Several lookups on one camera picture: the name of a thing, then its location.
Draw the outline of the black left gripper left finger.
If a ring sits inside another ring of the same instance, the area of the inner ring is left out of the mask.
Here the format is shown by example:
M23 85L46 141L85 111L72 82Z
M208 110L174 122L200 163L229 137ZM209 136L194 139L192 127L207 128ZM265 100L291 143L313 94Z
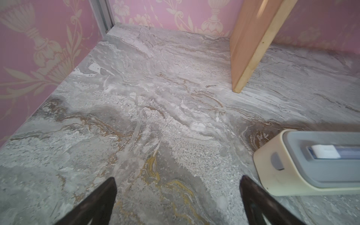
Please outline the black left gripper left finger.
M116 182L113 177L110 177L55 224L108 225L116 195Z

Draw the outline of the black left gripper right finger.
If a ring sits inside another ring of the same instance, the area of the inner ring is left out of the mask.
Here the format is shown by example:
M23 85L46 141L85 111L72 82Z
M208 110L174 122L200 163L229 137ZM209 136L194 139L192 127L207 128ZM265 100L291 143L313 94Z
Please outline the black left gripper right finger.
M247 175L240 180L240 193L250 225L304 224Z

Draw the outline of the cream plastic wrap dispenser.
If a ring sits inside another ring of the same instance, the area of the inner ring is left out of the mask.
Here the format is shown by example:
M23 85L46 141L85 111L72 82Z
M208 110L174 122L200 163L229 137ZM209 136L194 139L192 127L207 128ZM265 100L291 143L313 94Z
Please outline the cream plastic wrap dispenser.
M286 129L255 151L259 180L274 196L360 192L358 132Z

